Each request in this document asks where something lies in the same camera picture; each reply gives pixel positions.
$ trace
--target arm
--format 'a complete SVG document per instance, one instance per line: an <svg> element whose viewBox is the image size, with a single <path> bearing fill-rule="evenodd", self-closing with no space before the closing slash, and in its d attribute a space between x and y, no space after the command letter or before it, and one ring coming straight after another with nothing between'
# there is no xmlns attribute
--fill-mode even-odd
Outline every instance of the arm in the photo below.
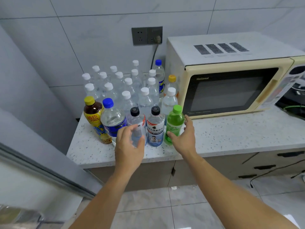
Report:
<svg viewBox="0 0 305 229"><path fill-rule="evenodd" d="M125 187L144 157L144 136L137 148L132 146L130 136L137 125L118 131L115 147L115 171L105 186L97 193L70 229L108 229L111 227L116 209Z"/></svg>
<svg viewBox="0 0 305 229"><path fill-rule="evenodd" d="M195 149L192 120L185 115L185 131L176 136L167 132L175 149L188 163L197 183L226 229L295 229L293 223L273 208L224 177Z"/></svg>

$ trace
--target person's right arm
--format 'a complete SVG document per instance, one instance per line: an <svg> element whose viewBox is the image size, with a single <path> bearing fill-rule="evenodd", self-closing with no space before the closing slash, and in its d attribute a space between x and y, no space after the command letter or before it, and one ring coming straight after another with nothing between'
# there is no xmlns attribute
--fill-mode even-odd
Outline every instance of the person's right arm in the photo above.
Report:
<svg viewBox="0 0 305 229"><path fill-rule="evenodd" d="M185 119L185 131L180 136L171 132L167 134L175 149L188 163L200 190L226 229L297 228L283 215L235 185L201 158L195 149L193 122L187 115Z"/></svg>

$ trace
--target bottle with black cap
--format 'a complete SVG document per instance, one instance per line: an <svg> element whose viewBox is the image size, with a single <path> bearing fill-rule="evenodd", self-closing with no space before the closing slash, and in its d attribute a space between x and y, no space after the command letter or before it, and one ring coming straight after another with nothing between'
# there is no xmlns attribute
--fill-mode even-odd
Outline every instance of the bottle with black cap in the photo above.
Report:
<svg viewBox="0 0 305 229"><path fill-rule="evenodd" d="M130 117L127 118L128 125L137 124L138 127L132 131L132 141L133 146L137 147L138 142L142 135L145 136L145 145L147 144L147 132L146 132L146 116L142 113L140 114L138 107L133 107L130 109Z"/></svg>
<svg viewBox="0 0 305 229"><path fill-rule="evenodd" d="M147 138L151 146L158 147L163 142L165 116L158 106L152 107L151 115L147 117Z"/></svg>

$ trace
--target hand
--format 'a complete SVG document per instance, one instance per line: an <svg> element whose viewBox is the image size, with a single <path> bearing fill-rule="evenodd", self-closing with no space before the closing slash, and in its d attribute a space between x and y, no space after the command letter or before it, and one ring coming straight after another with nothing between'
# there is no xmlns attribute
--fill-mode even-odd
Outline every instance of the hand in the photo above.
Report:
<svg viewBox="0 0 305 229"><path fill-rule="evenodd" d="M144 157L145 136L142 135L137 148L132 145L130 136L138 125L120 128L116 136L115 173L126 174L131 177L141 164Z"/></svg>
<svg viewBox="0 0 305 229"><path fill-rule="evenodd" d="M185 159L189 155L195 155L195 130L193 127L193 121L188 115L185 115L185 128L184 132L180 136L176 136L170 131L167 131L167 135L171 139L173 146L178 151L179 154Z"/></svg>

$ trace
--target black cable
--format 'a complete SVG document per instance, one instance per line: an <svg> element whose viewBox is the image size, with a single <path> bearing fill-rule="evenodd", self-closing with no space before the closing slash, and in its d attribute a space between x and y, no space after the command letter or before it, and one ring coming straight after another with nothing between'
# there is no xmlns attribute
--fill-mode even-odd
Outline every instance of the black cable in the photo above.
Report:
<svg viewBox="0 0 305 229"><path fill-rule="evenodd" d="M156 54L156 51L157 51L157 49L158 49L158 46L159 46L159 43L157 43L157 46L156 46L156 48L155 48L155 52L154 52L153 57L152 57L152 64L151 64L151 66L150 66L150 69L153 68L153 61L154 61L154 59L155 59L155 54Z"/></svg>
<svg viewBox="0 0 305 229"><path fill-rule="evenodd" d="M296 163L293 163L293 164L290 164L290 165L286 165L286 166L282 166L282 167L278 167L278 168L276 168L276 169L270 170L270 171L267 172L267 173L264 173L264 174L261 174L261 175L259 175L259 176L256 176L255 178L252 178L251 181L253 181L254 179L256 179L256 178L258 178L258 177L261 177L261 176L264 176L264 175L266 175L266 174L268 174L268 173L271 173L271 172L273 172L273 171L275 171L275 170L277 170L277 169L283 169L283 168L286 168L286 167L291 166L291 165L298 164L298 163L303 162L303 161L305 161L305 159L300 160L300 161L298 161L298 162L296 162Z"/></svg>
<svg viewBox="0 0 305 229"><path fill-rule="evenodd" d="M298 176L298 175L301 174L301 173L305 173L305 170L302 170L300 173L298 173L298 174L296 174L295 176L292 176L292 177L290 177L290 178L295 178L296 176Z"/></svg>

